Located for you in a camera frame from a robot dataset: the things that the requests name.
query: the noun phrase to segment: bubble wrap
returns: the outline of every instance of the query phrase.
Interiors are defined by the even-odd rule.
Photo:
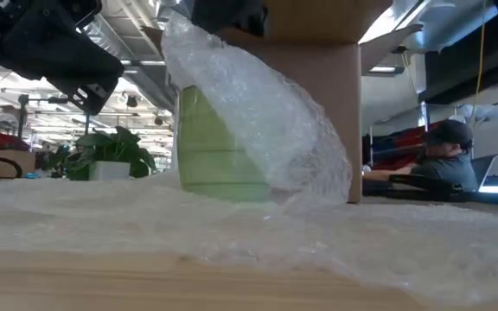
[[[297,192],[292,202],[347,201],[346,151],[303,88],[177,14],[162,47],[175,84],[205,94],[272,187]]]
[[[498,217],[453,206],[232,204],[135,181],[0,182],[0,250],[167,253],[265,271],[328,270],[427,301],[498,298]]]

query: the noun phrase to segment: potted plant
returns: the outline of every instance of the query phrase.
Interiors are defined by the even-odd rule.
[[[71,155],[65,165],[72,181],[142,178],[156,170],[155,160],[137,143],[140,138],[117,126],[116,134],[102,131],[84,135],[76,141],[79,152]]]

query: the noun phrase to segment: green cylinder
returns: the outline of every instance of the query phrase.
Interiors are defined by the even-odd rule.
[[[177,153],[185,191],[238,202],[270,198],[265,177],[197,87],[182,91],[179,112]]]

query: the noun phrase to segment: yellow cable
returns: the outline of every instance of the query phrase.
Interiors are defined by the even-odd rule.
[[[476,97],[474,98],[474,105],[472,108],[472,127],[476,127],[476,106],[477,100],[480,95],[480,89],[482,88],[482,74],[483,74],[483,48],[485,46],[485,16],[487,13],[488,0],[483,0],[483,12],[482,12],[482,39],[480,43],[480,70],[477,75],[477,86],[476,86]]]

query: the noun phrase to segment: green leaves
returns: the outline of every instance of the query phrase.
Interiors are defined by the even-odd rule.
[[[67,165],[71,180],[89,179],[89,167],[97,161],[126,162],[130,164],[130,176],[142,178],[156,170],[155,160],[147,149],[139,148],[141,140],[129,130],[117,126],[117,134],[102,131],[82,136],[76,142],[83,148],[81,155],[70,159]]]

